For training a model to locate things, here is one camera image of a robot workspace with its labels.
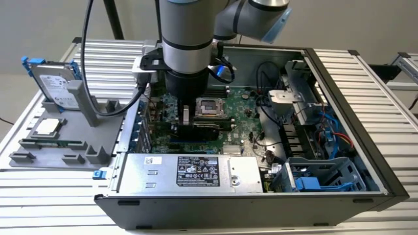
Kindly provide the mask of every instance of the warning label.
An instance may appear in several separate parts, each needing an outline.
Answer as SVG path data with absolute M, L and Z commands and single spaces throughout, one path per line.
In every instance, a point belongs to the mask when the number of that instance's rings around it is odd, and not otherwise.
M 178 180 L 181 187 L 218 187 L 218 157 L 179 157 Z

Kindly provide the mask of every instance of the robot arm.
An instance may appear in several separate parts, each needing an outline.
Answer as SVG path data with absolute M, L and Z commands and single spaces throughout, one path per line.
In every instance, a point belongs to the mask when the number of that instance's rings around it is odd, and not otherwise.
M 169 92 L 194 100 L 206 88 L 213 39 L 237 34 L 273 43 L 286 24 L 289 0 L 161 0 Z

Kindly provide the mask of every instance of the blue latch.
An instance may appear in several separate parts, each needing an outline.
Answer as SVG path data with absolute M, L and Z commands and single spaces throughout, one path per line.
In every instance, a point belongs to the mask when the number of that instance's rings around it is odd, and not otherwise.
M 297 189 L 300 191 L 318 191 L 318 192 L 345 192 L 353 183 L 348 182 L 337 186 L 321 186 L 317 177 L 301 177 L 296 180 Z
M 31 64 L 43 64 L 46 62 L 45 58 L 33 58 L 29 61 Z
M 95 170 L 93 173 L 94 180 L 106 180 L 106 171 L 105 170 Z

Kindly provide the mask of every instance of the blue tab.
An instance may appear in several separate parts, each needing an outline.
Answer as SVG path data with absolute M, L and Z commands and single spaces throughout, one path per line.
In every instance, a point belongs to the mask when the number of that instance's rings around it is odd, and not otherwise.
M 93 173 L 93 179 L 94 180 L 106 180 L 106 171 L 95 170 Z
M 43 58 L 33 58 L 29 61 L 31 64 L 43 64 L 46 62 L 46 59 Z
M 297 179 L 297 189 L 300 190 L 321 190 L 317 177 L 301 177 Z

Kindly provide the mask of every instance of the red cable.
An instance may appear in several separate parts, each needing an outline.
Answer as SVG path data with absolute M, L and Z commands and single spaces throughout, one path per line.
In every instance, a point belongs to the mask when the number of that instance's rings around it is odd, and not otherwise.
M 354 148 L 353 140 L 350 139 L 349 136 L 346 136 L 346 135 L 342 134 L 342 133 L 336 133 L 336 132 L 334 132 L 333 134 L 337 135 L 337 136 L 344 137 L 344 138 L 350 142 L 352 148 Z

